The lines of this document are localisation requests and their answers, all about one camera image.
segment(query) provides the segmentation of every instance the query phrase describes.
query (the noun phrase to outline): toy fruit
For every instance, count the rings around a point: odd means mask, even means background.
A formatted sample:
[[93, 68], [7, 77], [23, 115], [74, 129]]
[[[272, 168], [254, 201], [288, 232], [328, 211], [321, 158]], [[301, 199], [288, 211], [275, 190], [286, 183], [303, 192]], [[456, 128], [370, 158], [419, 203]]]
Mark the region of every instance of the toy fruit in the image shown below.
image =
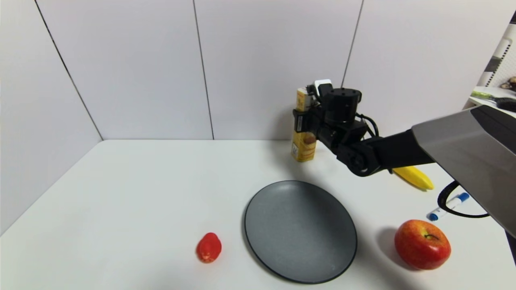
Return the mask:
[[197, 245], [197, 256], [203, 263], [211, 263], [222, 251], [222, 244], [214, 233], [207, 233]]
[[399, 227], [394, 246], [407, 264], [422, 270], [439, 268], [452, 252], [448, 239], [438, 227], [414, 219]]

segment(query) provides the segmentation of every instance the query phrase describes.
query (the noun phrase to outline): juice box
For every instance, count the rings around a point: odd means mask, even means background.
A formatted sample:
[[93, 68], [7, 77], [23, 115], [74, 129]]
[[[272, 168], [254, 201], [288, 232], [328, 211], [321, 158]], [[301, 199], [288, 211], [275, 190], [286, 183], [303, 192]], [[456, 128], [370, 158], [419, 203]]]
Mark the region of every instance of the juice box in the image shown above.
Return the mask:
[[[308, 95], [306, 88], [297, 89], [296, 110], [308, 111], [312, 105], [312, 96]], [[299, 162], [309, 161], [314, 158], [317, 138], [310, 132], [297, 133], [292, 137], [291, 154]]]

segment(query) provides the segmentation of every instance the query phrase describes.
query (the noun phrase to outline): black cable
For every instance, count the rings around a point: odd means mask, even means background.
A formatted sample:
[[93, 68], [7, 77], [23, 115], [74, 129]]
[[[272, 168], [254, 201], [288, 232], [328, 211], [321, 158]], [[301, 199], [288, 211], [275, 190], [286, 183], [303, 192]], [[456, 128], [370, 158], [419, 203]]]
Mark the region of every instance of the black cable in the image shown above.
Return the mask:
[[489, 214], [483, 214], [483, 215], [468, 215], [468, 214], [463, 214], [463, 213], [460, 213], [460, 212], [456, 212], [454, 211], [453, 209], [449, 208], [448, 206], [446, 206], [446, 200], [448, 200], [448, 197], [450, 196], [450, 193], [452, 191], [455, 190], [455, 188], [457, 188], [457, 186], [459, 186], [459, 183], [454, 180], [452, 181], [450, 184], [448, 184], [445, 188], [443, 188], [443, 190], [441, 191], [441, 193], [439, 194], [439, 197], [437, 197], [437, 205], [442, 208], [443, 210], [445, 210], [446, 212], [449, 212], [451, 214], [454, 214], [456, 216], [460, 216], [460, 217], [468, 217], [468, 218], [482, 218], [482, 217], [488, 217]]
[[375, 130], [375, 134], [371, 134], [372, 132], [370, 132], [370, 129], [368, 128], [368, 132], [371, 136], [376, 136], [376, 137], [380, 137], [380, 132], [378, 130], [378, 126], [376, 125], [375, 121], [373, 119], [371, 119], [370, 117], [366, 116], [366, 115], [363, 115], [363, 114], [359, 114], [359, 113], [356, 113], [355, 116], [361, 118], [361, 119], [366, 119], [367, 121], [369, 121], [371, 123], [371, 125], [373, 125], [373, 129]]
[[367, 132], [369, 133], [369, 135], [371, 135], [371, 137], [374, 137], [375, 134], [373, 133], [373, 131], [371, 130], [371, 128], [369, 128], [369, 126], [367, 126]]

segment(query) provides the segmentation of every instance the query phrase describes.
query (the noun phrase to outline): gray plate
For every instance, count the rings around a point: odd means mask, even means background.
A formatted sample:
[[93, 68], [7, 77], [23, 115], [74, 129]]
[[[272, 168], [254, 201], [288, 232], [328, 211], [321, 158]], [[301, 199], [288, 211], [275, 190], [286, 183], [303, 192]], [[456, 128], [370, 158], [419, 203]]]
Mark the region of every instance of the gray plate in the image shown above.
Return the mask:
[[258, 259], [299, 283], [335, 279], [357, 251], [357, 232], [347, 210], [327, 191], [306, 182], [264, 187], [249, 202], [244, 226]]

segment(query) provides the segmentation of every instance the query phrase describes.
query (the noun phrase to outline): white marker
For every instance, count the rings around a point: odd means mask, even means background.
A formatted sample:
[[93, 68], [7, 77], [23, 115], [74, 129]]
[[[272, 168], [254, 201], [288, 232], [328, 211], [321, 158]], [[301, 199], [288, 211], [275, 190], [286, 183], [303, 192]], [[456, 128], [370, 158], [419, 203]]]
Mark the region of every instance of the white marker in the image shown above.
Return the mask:
[[[455, 207], [457, 207], [459, 204], [463, 203], [466, 199], [470, 198], [470, 195], [466, 192], [459, 194], [458, 196], [452, 198], [450, 201], [446, 203], [446, 206], [453, 210]], [[428, 219], [431, 221], [436, 221], [440, 219], [442, 216], [447, 214], [448, 212], [443, 210], [442, 208], [438, 207], [435, 211], [431, 212], [428, 215]]]

